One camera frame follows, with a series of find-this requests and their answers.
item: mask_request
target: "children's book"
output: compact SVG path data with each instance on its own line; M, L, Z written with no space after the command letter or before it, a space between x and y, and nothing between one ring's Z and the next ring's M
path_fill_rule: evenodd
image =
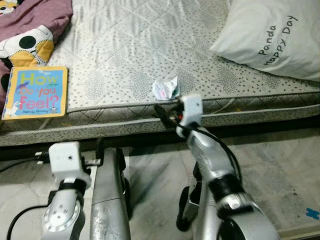
M13 67L2 120L65 115L67 78L64 66Z

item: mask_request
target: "quilted mattress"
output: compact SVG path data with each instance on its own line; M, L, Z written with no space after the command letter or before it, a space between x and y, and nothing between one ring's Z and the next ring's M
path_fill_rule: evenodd
M69 68L67 115L0 121L0 146L164 131L152 83L175 76L182 95L202 95L207 127L320 113L318 82L209 51L226 21L226 0L74 0L73 12L48 62Z

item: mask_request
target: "white pillow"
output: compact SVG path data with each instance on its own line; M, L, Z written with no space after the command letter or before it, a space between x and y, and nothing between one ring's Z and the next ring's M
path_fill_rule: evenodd
M210 50L260 71L320 81L320 0L233 0Z

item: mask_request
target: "blanket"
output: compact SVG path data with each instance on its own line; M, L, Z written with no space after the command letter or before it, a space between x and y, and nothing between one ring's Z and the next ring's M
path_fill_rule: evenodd
M72 0L0 0L0 113L11 68L45 66L72 14Z

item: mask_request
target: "floor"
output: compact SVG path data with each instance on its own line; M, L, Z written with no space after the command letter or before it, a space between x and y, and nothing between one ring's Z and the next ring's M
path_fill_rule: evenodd
M244 188L278 230L319 225L306 208L320 208L320 129L301 129L224 139L237 156ZM130 181L133 240L192 240L191 230L175 226L181 190L192 176L194 158L184 143L154 147L125 147ZM94 152L84 152L89 159ZM33 162L0 173L0 239L10 222L30 206L46 204L56 189L49 165ZM80 239L89 239L93 187L85 194L86 223ZM40 240L44 210L24 214L13 229L12 240Z

